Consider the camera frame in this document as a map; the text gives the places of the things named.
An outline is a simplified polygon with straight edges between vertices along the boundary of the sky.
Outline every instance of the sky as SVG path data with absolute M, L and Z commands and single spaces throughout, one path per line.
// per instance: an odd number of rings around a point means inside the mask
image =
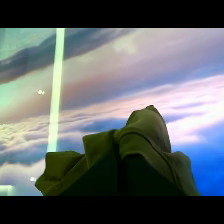
M 202 195 L 224 195 L 224 29 L 66 29 L 58 150 L 153 104 Z M 55 28 L 0 29 L 0 185 L 41 195 Z

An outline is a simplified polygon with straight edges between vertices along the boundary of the olive green fabric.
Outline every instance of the olive green fabric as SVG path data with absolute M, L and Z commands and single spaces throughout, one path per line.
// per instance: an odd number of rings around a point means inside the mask
M 43 195 L 62 194 L 113 151 L 118 152 L 121 160 L 130 155 L 143 156 L 159 175 L 184 194 L 199 195 L 190 159 L 181 152 L 171 153 L 165 121 L 153 106 L 134 111 L 124 128 L 84 136 L 83 143 L 84 155 L 74 151 L 47 153 L 45 171 L 36 181 L 36 187 Z M 115 172 L 116 168 L 111 165 L 114 174 L 118 175 L 119 170 Z

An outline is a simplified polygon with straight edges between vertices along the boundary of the person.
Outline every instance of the person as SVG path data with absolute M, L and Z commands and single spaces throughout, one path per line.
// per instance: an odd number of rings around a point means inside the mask
M 171 152 L 165 121 L 150 105 L 125 127 L 83 137 L 85 154 L 46 154 L 35 186 L 44 196 L 199 196 L 191 161 Z

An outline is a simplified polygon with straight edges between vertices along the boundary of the projected sky backdrop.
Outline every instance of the projected sky backdrop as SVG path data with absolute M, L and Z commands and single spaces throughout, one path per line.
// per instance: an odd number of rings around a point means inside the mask
M 56 29 L 0 29 L 0 185 L 41 195 Z M 153 104 L 202 195 L 224 195 L 224 29 L 66 29 L 58 150 Z

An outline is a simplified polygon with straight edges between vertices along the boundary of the vertical light strip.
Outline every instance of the vertical light strip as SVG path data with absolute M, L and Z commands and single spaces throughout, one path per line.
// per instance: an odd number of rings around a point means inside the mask
M 51 96 L 51 112 L 48 136 L 48 152 L 57 151 L 58 119 L 60 110 L 62 65 L 64 56 L 65 28 L 56 28 L 56 46 Z

